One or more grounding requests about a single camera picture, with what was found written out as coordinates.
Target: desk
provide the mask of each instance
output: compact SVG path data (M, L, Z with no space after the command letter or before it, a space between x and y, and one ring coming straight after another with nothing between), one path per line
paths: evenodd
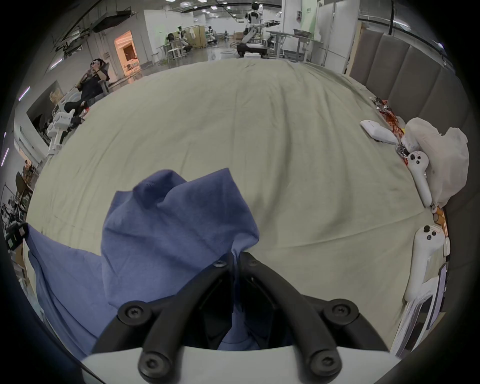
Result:
M299 58L300 58L300 43L305 44L309 40L312 41L312 42L314 41L314 42L317 42L317 43L321 43L320 40L315 40L315 39L312 39L312 38L309 38L309 37L294 35L294 34L291 34L291 33L276 32L276 31L267 31L267 32L270 33L271 35L275 35L275 55L276 55L277 59L280 58L280 51L281 51L283 43L285 42L287 37L296 37L299 40L299 42L297 44L297 56L296 56L297 61L299 61ZM306 61L307 61L307 54L305 53L304 57L303 57L303 62L306 62Z
M296 56L297 62L299 61L299 58L300 58L300 43L306 44L306 43L309 42L309 40L312 43L314 41L317 42L317 43L321 43L320 40L311 39L309 37L304 37L304 36L299 36L299 35L293 35L293 37L296 37L299 40L299 43L297 44L297 56ZM304 63L307 62L307 50L306 49L304 50L304 54L303 54L303 62Z
M275 56L277 59L280 58L280 51L282 50L283 43L287 37L293 37L291 33L277 32L277 31L266 31L271 35L275 35Z

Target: gray headboard panel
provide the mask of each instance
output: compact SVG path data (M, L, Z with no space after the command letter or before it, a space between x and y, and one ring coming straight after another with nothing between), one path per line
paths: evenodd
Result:
M466 186L446 205L452 244L444 311L458 300L480 239L480 130L467 94L455 74L408 43L382 32L363 30L350 76L388 100L408 122L420 117L440 133L458 127L468 138Z

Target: fluorescent light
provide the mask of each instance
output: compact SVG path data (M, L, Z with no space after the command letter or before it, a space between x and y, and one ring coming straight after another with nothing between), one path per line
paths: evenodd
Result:
M61 58L60 60L58 60L58 61L56 61L55 63L53 63L52 66L50 67L50 69L55 68L55 67L58 65L58 63L60 63L62 60L63 60L63 58Z
M30 90L30 87L28 87L27 89L25 89L25 91L22 93L22 95L18 98L18 101L22 100L23 97L25 96L25 94Z
M403 22L396 21L396 20L394 20L394 23L398 24L398 25L401 25L402 27L405 27L405 28L410 28L410 25L408 25L407 23L403 23Z
M8 150L9 150L9 149L7 148L7 150L5 151L5 154L3 155L3 159L2 159L2 161L1 161L0 167L3 167L3 162L4 162L5 159L7 158Z

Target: bed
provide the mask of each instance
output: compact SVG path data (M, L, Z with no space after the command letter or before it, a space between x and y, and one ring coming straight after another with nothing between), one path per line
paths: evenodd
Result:
M27 221L100 255L116 191L160 169L193 180L229 168L260 231L249 251L302 294L356 303L390 347L414 234L433 221L394 146L361 129L365 119L387 127L370 96L349 77L286 60L152 74L92 106L45 165ZM437 252L425 280L443 262Z

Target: white plastic bag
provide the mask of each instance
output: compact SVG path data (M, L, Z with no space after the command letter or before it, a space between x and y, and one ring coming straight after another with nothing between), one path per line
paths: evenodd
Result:
M459 128L449 128L444 136L428 121L411 119L405 126L405 134L411 135L428 156L427 182L432 202L440 207L467 183L467 137Z

